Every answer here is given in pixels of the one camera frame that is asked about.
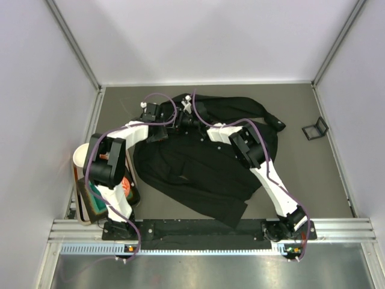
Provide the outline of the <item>white paper cup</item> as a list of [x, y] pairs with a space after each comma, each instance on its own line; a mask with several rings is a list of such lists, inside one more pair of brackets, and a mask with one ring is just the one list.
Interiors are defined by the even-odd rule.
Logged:
[[89, 143], [84, 143], [76, 148], [76, 150], [73, 153], [73, 163], [76, 167], [83, 168], [85, 159], [88, 152]]

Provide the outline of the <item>orange white patterned ball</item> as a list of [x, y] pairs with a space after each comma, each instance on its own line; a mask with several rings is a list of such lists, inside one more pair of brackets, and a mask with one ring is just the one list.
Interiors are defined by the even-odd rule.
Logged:
[[122, 179], [122, 187], [123, 187], [123, 192], [125, 194], [125, 198], [130, 199], [132, 196], [132, 193], [131, 193], [131, 183], [128, 180], [128, 178], [124, 177]]

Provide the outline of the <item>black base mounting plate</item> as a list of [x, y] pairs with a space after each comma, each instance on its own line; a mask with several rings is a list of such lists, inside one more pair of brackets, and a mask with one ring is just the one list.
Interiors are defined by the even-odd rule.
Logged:
[[267, 249], [286, 238], [277, 219], [242, 219], [235, 229], [210, 219], [145, 219], [134, 222], [142, 249]]

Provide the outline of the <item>aluminium frame rail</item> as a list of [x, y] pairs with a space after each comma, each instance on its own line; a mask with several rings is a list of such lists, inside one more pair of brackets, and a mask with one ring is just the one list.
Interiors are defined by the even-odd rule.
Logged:
[[[309, 243], [376, 243], [372, 223], [365, 218], [314, 219], [317, 239]], [[102, 228], [83, 226], [77, 220], [54, 220], [48, 236], [50, 243], [99, 243]]]

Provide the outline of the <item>black button shirt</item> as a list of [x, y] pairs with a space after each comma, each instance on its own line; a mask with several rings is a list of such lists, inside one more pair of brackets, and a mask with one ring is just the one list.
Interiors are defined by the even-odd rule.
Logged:
[[[255, 125], [266, 141], [268, 153], [276, 158], [277, 134], [286, 125], [262, 104], [246, 97], [197, 95], [210, 123], [232, 123], [262, 118]], [[228, 144], [214, 143], [196, 128], [169, 132], [156, 142], [139, 142], [133, 161], [137, 175], [146, 184], [182, 205], [231, 227], [237, 227], [259, 180], [235, 157]]]

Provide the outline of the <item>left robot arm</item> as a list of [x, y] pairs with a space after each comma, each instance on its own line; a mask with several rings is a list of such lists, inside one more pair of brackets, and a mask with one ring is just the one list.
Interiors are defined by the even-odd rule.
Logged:
[[178, 107], [166, 119], [162, 107], [142, 102], [142, 114], [129, 123], [103, 134], [95, 133], [83, 154], [83, 174], [89, 192], [106, 205], [107, 224], [130, 235], [137, 231], [134, 212], [125, 196], [123, 179], [126, 172], [126, 152], [144, 140], [160, 140], [167, 136], [167, 125], [174, 123]]

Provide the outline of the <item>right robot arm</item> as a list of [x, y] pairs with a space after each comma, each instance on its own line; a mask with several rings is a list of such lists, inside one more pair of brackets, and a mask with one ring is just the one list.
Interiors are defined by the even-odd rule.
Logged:
[[210, 141], [231, 145], [238, 160], [259, 180], [268, 193], [286, 238], [295, 238], [301, 231], [304, 231], [305, 240], [309, 238], [309, 214], [288, 192], [274, 167], [261, 132], [251, 120], [210, 124], [199, 115], [196, 108], [190, 107], [175, 109], [171, 123], [174, 128], [203, 126]]

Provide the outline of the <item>small black open box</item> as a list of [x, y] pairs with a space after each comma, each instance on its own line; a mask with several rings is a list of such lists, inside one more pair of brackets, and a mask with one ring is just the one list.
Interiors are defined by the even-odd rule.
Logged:
[[325, 137], [329, 127], [322, 116], [319, 116], [316, 123], [313, 125], [302, 127], [302, 132], [308, 141], [316, 140]]

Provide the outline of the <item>black box green lining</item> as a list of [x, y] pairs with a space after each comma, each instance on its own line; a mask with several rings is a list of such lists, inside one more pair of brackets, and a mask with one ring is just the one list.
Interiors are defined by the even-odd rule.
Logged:
[[[130, 199], [127, 199], [129, 205], [133, 208], [140, 203], [140, 194], [135, 183], [135, 179], [132, 177], [131, 172], [126, 169], [125, 177], [131, 183]], [[78, 220], [83, 225], [89, 225], [96, 223], [98, 220], [105, 219], [108, 216], [108, 210], [106, 205], [95, 196], [88, 192], [85, 186], [85, 178], [82, 177], [76, 182], [76, 196], [77, 196], [77, 214]]]

